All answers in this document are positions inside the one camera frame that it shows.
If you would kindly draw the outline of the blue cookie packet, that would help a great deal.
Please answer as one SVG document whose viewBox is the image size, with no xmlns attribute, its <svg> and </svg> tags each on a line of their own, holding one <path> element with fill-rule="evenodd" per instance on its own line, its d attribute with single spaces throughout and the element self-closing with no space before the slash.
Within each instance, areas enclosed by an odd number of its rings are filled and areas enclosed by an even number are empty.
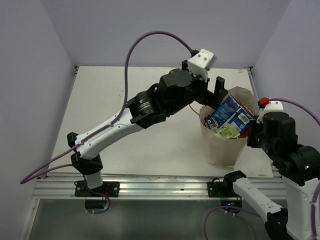
<svg viewBox="0 0 320 240">
<path fill-rule="evenodd" d="M 220 129 L 227 123 L 243 134 L 250 126 L 254 115 L 236 97 L 229 95 L 214 113 L 204 118 L 204 126 L 208 129 L 214 127 Z"/>
</svg>

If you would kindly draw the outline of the red Doritos chip bag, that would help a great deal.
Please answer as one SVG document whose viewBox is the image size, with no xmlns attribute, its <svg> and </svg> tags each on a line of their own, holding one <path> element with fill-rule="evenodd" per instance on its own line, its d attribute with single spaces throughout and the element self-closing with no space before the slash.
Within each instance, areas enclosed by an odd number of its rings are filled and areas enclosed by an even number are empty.
<svg viewBox="0 0 320 240">
<path fill-rule="evenodd" d="M 239 139 L 244 139 L 244 138 L 247 138 L 248 137 L 248 134 L 249 134 L 249 132 L 250 132 L 250 130 L 251 130 L 251 126 L 249 126 L 243 133 L 241 133 L 240 135 L 239 135 Z"/>
</svg>

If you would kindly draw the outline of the small light green packet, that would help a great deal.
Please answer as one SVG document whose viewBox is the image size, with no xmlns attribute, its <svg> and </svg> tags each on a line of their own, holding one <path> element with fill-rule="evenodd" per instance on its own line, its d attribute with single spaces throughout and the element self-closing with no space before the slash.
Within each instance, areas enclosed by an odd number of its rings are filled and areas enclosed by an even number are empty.
<svg viewBox="0 0 320 240">
<path fill-rule="evenodd" d="M 229 123 L 225 123 L 221 128 L 213 127 L 211 131 L 225 139 L 237 139 L 240 136 L 240 132 Z"/>
</svg>

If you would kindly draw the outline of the white paper bag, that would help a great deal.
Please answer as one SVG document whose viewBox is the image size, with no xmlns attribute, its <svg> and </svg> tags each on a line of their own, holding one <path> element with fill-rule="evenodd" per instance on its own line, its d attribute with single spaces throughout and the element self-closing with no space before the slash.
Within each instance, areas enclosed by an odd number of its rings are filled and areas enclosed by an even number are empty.
<svg viewBox="0 0 320 240">
<path fill-rule="evenodd" d="M 251 90 L 236 86 L 229 89 L 227 95 L 236 97 L 253 114 L 257 113 L 257 98 Z M 238 138 L 225 138 L 212 132 L 205 126 L 205 117 L 213 114 L 214 111 L 213 108 L 202 105 L 197 113 L 206 162 L 219 167 L 233 167 L 246 146 L 248 131 L 245 130 L 244 136 L 240 135 Z"/>
</svg>

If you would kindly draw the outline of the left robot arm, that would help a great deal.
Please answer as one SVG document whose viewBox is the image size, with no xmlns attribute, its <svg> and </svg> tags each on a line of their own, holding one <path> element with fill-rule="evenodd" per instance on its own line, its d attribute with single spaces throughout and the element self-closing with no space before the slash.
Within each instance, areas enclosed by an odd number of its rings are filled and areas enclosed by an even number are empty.
<svg viewBox="0 0 320 240">
<path fill-rule="evenodd" d="M 209 81 L 200 73 L 192 73 L 183 61 L 181 68 L 161 76 L 158 83 L 125 102 L 114 119 L 83 134 L 70 132 L 67 142 L 74 151 L 71 164 L 83 175 L 87 192 L 95 197 L 103 193 L 100 152 L 105 148 L 130 134 L 164 122 L 193 102 L 217 108 L 228 93 L 225 79 L 216 77 L 213 92 L 208 89 Z"/>
</svg>

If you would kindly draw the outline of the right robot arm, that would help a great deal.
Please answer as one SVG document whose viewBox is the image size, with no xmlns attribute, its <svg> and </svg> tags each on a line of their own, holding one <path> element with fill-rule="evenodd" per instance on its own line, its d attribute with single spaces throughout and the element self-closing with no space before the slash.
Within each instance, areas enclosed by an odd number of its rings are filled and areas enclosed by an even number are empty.
<svg viewBox="0 0 320 240">
<path fill-rule="evenodd" d="M 223 192 L 244 198 L 264 221 L 270 239 L 318 240 L 320 153 L 298 143 L 295 120 L 281 111 L 253 120 L 247 146 L 262 149 L 272 161 L 282 177 L 287 206 L 273 202 L 239 170 L 224 176 Z"/>
</svg>

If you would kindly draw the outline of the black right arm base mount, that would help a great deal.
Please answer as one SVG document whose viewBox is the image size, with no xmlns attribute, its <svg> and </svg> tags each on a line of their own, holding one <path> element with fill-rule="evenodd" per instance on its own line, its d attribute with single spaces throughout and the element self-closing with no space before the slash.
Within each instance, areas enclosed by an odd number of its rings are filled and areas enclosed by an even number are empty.
<svg viewBox="0 0 320 240">
<path fill-rule="evenodd" d="M 237 198 L 230 182 L 220 178 L 214 178 L 206 183 L 209 198 Z"/>
</svg>

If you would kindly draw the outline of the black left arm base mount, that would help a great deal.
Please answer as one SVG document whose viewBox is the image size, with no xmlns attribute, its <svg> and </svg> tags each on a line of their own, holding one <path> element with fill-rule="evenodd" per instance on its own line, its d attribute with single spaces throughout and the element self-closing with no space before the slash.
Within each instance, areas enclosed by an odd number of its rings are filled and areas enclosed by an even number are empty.
<svg viewBox="0 0 320 240">
<path fill-rule="evenodd" d="M 84 180 L 74 182 L 76 197 L 101 197 L 107 195 L 110 198 L 117 198 L 120 191 L 120 183 L 118 181 L 104 181 L 100 187 L 88 190 Z"/>
</svg>

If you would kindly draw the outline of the aluminium table frame rail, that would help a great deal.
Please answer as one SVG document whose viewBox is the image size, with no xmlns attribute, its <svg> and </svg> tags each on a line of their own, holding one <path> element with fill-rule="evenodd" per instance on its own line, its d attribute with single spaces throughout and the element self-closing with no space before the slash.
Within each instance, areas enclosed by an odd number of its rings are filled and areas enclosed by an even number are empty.
<svg viewBox="0 0 320 240">
<path fill-rule="evenodd" d="M 129 67 L 128 97 L 132 98 L 172 67 Z M 67 133 L 83 133 L 108 119 L 118 111 L 124 97 L 124 67 L 77 66 L 62 125 L 53 150 L 53 157 L 65 151 Z M 256 93 L 249 68 L 213 68 L 208 89 L 215 88 L 216 77 L 225 79 L 225 87 L 241 87 Z M 135 138 L 142 138 L 138 153 Z M 209 201 L 206 182 L 221 177 L 231 168 L 206 162 L 200 120 L 187 106 L 166 122 L 129 135 L 114 143 L 101 154 L 104 181 L 119 182 L 119 200 Z M 284 201 L 285 185 L 271 167 L 267 156 L 258 149 L 244 150 L 239 155 L 235 170 L 243 171 L 252 184 L 271 200 Z M 74 181 L 82 176 L 70 168 L 49 172 L 45 179 L 38 179 L 32 193 L 38 200 L 75 200 Z"/>
</svg>

